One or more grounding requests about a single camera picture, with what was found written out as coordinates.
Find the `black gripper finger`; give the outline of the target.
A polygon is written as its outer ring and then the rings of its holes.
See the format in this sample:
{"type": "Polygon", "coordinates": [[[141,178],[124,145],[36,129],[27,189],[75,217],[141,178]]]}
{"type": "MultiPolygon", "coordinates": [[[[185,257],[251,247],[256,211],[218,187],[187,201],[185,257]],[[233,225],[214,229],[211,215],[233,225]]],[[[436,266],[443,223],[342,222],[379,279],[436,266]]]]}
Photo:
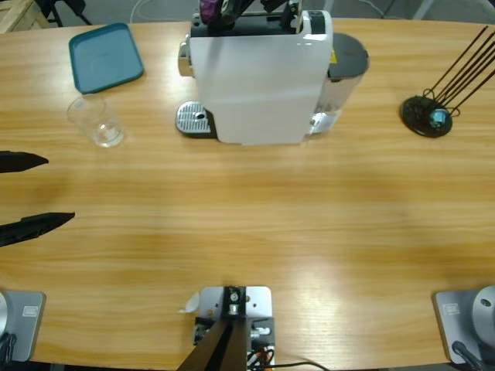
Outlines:
{"type": "Polygon", "coordinates": [[[23,172],[49,162],[43,156],[23,151],[1,151],[0,158],[1,173],[23,172]]]}
{"type": "Polygon", "coordinates": [[[251,5],[252,1],[213,1],[210,6],[212,16],[210,17],[210,27],[214,29],[232,28],[237,19],[251,5]]]}
{"type": "Polygon", "coordinates": [[[1,225],[1,247],[40,237],[74,217],[75,213],[42,213],[1,225]]]}

